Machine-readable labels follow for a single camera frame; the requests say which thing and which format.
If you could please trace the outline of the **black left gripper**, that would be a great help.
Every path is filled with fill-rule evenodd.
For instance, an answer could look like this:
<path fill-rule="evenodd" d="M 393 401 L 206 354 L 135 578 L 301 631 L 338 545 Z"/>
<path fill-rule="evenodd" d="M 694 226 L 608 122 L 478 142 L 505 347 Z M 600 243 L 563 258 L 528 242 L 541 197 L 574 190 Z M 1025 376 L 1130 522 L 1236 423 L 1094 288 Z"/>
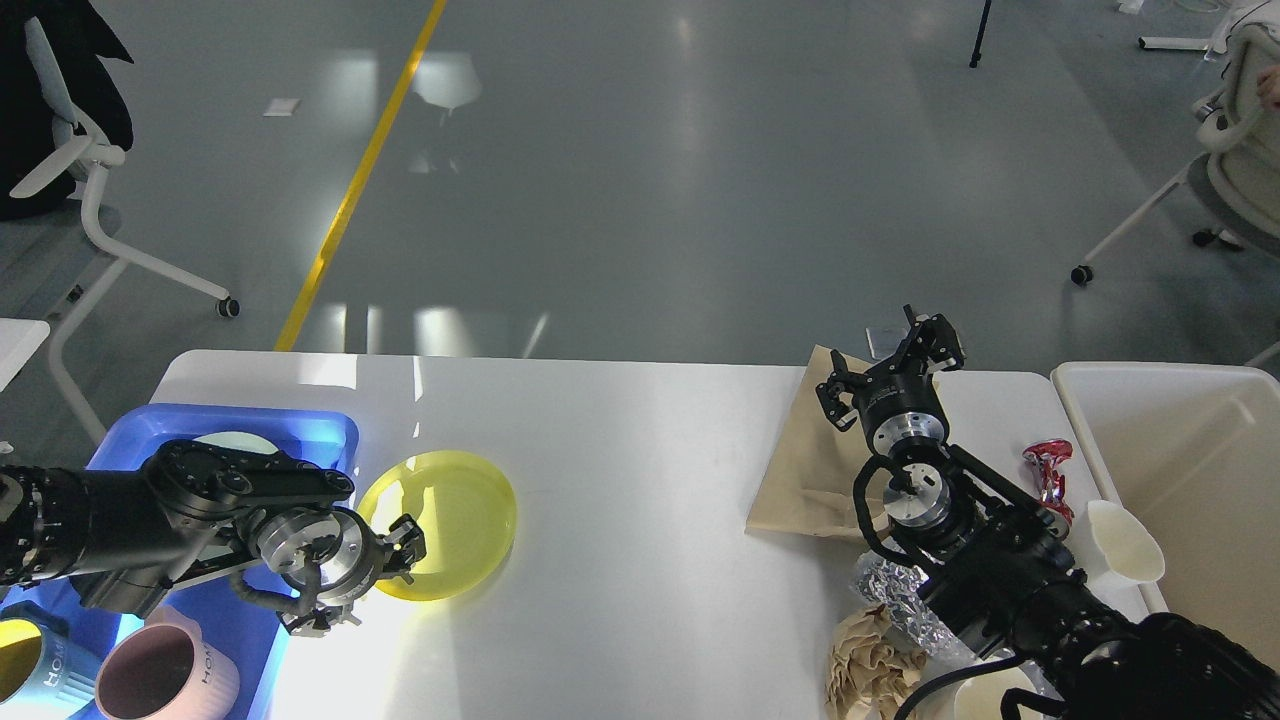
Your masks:
<path fill-rule="evenodd" d="M 300 592 L 256 591 L 256 603 L 278 611 L 288 635 L 321 638 L 337 626 L 364 623 L 355 603 L 378 579 L 412 585 L 413 566 L 425 559 L 428 544 L 412 515 L 401 515 L 379 536 L 348 509 L 285 509 L 259 514 L 256 551 Z"/>

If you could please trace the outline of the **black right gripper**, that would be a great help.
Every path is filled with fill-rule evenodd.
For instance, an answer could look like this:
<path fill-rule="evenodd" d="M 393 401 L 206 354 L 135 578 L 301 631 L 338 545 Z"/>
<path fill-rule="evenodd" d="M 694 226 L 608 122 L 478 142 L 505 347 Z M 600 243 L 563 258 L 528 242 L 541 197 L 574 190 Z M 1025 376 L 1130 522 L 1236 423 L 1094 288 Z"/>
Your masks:
<path fill-rule="evenodd" d="M 916 313 L 904 306 L 909 322 L 896 350 L 896 365 L 878 363 L 855 372 L 837 348 L 829 351 L 831 372 L 815 387 L 826 420 L 849 432 L 858 420 L 869 450 L 905 462 L 922 448 L 940 448 L 950 424 L 931 375 L 959 372 L 966 365 L 963 342 L 942 314 Z"/>

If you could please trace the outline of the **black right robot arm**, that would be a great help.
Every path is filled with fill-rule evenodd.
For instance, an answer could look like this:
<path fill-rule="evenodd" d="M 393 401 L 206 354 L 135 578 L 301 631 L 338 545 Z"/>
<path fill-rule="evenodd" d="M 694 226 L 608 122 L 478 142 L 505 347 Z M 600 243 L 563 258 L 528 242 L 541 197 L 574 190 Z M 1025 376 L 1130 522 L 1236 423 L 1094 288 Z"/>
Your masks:
<path fill-rule="evenodd" d="M 867 439 L 851 488 L 861 538 L 923 570 L 918 597 L 980 657 L 914 691 L 897 717 L 946 687 L 1030 662 L 1055 696 L 1005 691 L 1001 717 L 1275 719 L 1275 670 L 1174 612 L 1124 618 L 1087 588 L 1062 520 L 950 442 L 933 375 L 964 366 L 963 345 L 946 316 L 904 311 L 910 327 L 891 356 L 854 370 L 832 350 L 815 387 L 826 420 Z"/>

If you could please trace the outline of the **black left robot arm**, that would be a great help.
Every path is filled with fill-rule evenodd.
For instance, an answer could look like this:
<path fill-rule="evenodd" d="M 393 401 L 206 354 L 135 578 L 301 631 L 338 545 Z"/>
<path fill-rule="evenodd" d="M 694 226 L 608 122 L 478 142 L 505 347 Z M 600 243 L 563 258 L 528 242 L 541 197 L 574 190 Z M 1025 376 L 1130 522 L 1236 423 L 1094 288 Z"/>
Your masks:
<path fill-rule="evenodd" d="M 342 471 L 170 439 L 133 471 L 5 466 L 3 588 L 70 579 L 87 609 L 150 618 L 175 591 L 225 578 L 292 635 L 353 620 L 428 542 L 410 515 L 375 532 Z"/>

